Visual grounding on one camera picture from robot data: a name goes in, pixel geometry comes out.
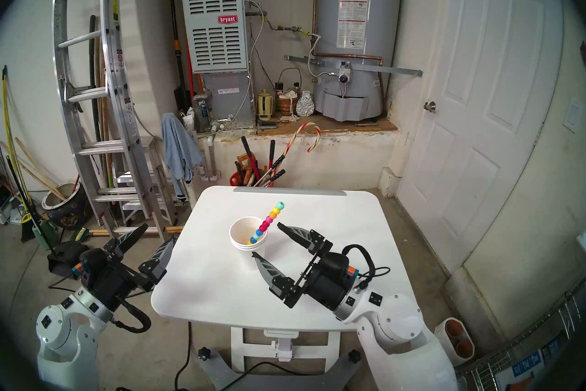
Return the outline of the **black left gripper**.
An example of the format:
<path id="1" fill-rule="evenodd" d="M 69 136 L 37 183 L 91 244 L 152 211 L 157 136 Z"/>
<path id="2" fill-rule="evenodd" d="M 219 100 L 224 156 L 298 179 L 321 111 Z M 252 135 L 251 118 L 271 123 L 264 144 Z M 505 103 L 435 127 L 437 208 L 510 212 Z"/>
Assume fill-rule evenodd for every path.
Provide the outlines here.
<path id="1" fill-rule="evenodd" d="M 178 240 L 176 236 L 162 243 L 151 258 L 139 266 L 139 272 L 119 261 L 147 229 L 148 225 L 143 223 L 119 238 L 112 238 L 104 245 L 104 249 L 89 249 L 81 253 L 80 262 L 74 267 L 84 290 L 110 311 L 116 311 L 121 301 L 134 289 L 150 291 L 166 274 L 166 267 Z"/>

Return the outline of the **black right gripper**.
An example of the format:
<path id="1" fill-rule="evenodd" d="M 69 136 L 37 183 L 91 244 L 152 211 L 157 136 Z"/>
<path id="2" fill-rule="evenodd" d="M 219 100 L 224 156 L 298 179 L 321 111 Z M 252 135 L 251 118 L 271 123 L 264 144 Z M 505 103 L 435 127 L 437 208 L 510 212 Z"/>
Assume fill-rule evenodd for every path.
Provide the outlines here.
<path id="1" fill-rule="evenodd" d="M 305 283 L 300 286 L 258 253 L 252 252 L 271 293 L 289 308 L 293 308 L 305 294 L 330 311 L 337 311 L 356 280 L 356 269 L 349 264 L 348 251 L 330 252 L 333 244 L 314 230 L 289 227 L 282 223 L 278 223 L 277 227 L 291 240 L 307 249 L 313 257 L 308 270 L 302 275 Z"/>

